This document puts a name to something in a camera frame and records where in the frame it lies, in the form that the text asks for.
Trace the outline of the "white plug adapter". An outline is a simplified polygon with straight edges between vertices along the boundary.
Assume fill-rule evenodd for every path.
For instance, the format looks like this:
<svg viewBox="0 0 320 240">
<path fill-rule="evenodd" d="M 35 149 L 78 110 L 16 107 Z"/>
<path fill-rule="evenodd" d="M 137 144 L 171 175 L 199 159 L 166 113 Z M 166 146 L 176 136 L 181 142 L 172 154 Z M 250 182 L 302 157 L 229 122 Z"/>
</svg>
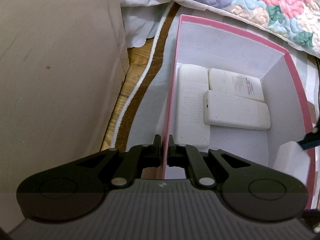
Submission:
<svg viewBox="0 0 320 240">
<path fill-rule="evenodd" d="M 311 159 L 306 150 L 295 141 L 282 144 L 276 153 L 272 168 L 283 172 L 307 185 Z"/>
</svg>

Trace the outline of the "pink cardboard box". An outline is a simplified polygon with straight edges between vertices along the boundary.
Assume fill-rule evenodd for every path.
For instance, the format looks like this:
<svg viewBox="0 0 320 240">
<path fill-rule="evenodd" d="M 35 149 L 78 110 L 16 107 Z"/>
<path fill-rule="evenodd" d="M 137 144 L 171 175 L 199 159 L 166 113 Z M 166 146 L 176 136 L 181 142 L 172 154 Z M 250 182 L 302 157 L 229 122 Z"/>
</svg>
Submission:
<svg viewBox="0 0 320 240">
<path fill-rule="evenodd" d="M 170 68 L 163 138 L 175 133 L 177 66 L 193 63 L 257 77 L 271 113 L 271 128 L 250 131 L 212 127 L 210 144 L 272 167 L 279 147 L 311 131 L 305 91 L 288 50 L 249 31 L 203 17 L 179 16 L 174 62 Z"/>
</svg>

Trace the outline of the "white power bank with text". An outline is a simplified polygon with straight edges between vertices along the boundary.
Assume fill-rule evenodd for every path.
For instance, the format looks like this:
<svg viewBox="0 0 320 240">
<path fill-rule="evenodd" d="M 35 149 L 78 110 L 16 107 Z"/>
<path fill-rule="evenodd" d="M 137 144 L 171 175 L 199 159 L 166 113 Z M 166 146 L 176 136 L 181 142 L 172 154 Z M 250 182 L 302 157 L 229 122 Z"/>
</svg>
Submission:
<svg viewBox="0 0 320 240">
<path fill-rule="evenodd" d="M 264 102 L 261 81 L 252 76 L 211 68 L 208 71 L 209 89 L 219 93 Z"/>
</svg>

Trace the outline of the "floral quilted blanket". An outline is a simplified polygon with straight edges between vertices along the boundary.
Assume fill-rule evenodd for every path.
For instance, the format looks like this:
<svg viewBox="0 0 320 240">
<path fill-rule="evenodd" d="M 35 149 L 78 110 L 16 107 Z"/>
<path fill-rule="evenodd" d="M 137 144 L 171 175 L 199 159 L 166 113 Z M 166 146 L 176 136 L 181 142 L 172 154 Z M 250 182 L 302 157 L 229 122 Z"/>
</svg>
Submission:
<svg viewBox="0 0 320 240">
<path fill-rule="evenodd" d="M 121 0 L 121 5 L 147 7 L 169 1 L 245 22 L 319 56 L 319 0 Z"/>
</svg>

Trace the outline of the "beige cardboard panel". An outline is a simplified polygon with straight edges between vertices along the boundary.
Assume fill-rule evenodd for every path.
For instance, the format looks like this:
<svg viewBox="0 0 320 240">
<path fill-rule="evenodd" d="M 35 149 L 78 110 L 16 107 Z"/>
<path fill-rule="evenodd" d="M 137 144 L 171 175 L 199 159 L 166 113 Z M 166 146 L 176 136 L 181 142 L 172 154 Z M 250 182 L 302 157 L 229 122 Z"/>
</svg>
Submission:
<svg viewBox="0 0 320 240">
<path fill-rule="evenodd" d="M 25 178 L 100 150 L 129 68 L 120 0 L 1 0 L 1 228 Z"/>
</svg>

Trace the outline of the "white bed sheet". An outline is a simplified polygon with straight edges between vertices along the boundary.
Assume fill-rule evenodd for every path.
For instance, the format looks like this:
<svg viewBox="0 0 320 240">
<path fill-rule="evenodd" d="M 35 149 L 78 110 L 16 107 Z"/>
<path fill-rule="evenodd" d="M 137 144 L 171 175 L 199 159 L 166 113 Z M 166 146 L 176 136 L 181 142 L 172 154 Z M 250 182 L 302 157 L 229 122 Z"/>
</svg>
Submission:
<svg viewBox="0 0 320 240">
<path fill-rule="evenodd" d="M 195 8 L 189 0 L 120 0 L 127 48 L 140 48 L 153 38 L 170 2 Z"/>
</svg>

